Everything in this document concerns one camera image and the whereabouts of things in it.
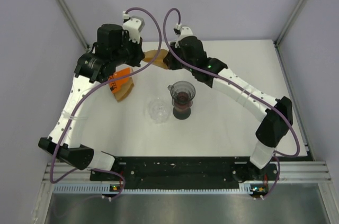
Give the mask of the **brown paper coffee filter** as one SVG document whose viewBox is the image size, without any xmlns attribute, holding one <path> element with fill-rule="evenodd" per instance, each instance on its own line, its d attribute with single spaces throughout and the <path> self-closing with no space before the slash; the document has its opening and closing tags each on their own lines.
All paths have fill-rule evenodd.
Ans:
<svg viewBox="0 0 339 224">
<path fill-rule="evenodd" d="M 168 65 L 164 62 L 165 57 L 168 55 L 168 50 L 161 49 L 159 51 L 159 54 L 157 54 L 157 50 L 150 50 L 144 52 L 144 58 L 143 61 L 147 64 L 152 64 L 154 66 L 157 66 L 159 68 L 168 70 Z"/>
</svg>

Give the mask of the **grey transparent dripper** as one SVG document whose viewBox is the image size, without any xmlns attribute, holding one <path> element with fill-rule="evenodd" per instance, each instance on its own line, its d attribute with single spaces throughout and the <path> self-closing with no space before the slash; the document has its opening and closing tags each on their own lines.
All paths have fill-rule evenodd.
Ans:
<svg viewBox="0 0 339 224">
<path fill-rule="evenodd" d="M 195 87 L 187 81 L 178 81 L 173 85 L 168 85 L 167 89 L 174 103 L 180 105 L 188 104 L 196 95 Z"/>
</svg>

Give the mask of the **orange coffee filter box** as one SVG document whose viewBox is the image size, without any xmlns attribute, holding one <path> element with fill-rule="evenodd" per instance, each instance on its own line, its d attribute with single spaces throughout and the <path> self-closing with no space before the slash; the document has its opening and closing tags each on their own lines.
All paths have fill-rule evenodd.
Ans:
<svg viewBox="0 0 339 224">
<path fill-rule="evenodd" d="M 129 75 L 132 72 L 133 72 L 132 68 L 125 68 L 116 71 L 113 75 L 109 77 L 109 80 Z M 133 87 L 134 83 L 133 78 L 131 76 L 109 83 L 109 88 L 117 102 L 123 101 L 131 93 Z"/>
</svg>

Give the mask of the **dark carafe with red lid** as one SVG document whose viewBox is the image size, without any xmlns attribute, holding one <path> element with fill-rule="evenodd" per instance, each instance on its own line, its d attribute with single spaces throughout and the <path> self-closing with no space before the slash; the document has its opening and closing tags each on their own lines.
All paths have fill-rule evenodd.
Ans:
<svg viewBox="0 0 339 224">
<path fill-rule="evenodd" d="M 185 120 L 191 115 L 192 100 L 188 93 L 179 92 L 172 98 L 173 115 L 179 120 Z"/>
</svg>

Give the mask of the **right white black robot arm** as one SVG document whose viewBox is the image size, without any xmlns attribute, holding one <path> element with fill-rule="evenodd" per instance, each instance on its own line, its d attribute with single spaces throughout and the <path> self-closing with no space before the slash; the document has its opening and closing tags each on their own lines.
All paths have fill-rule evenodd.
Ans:
<svg viewBox="0 0 339 224">
<path fill-rule="evenodd" d="M 226 94 L 248 110 L 260 123 L 257 143 L 247 166 L 248 175 L 257 180 L 266 174 L 281 139 L 292 129 L 292 102 L 284 96 L 267 95 L 236 75 L 224 62 L 208 57 L 202 42 L 191 35 L 166 43 L 169 51 L 164 63 L 170 70 L 186 69 L 199 82 Z"/>
</svg>

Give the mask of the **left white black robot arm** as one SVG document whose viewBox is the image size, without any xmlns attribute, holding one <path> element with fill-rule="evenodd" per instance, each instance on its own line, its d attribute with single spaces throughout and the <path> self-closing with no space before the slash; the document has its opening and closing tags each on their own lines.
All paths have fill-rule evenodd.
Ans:
<svg viewBox="0 0 339 224">
<path fill-rule="evenodd" d="M 78 59 L 64 109 L 49 136 L 39 140 L 39 148 L 79 170 L 101 169 L 109 180 L 119 176 L 120 167 L 112 155 L 84 146 L 82 141 L 99 86 L 120 65 L 140 66 L 145 56 L 140 35 L 143 27 L 141 20 L 130 19 L 123 25 L 104 24 L 98 28 L 95 50 Z"/>
</svg>

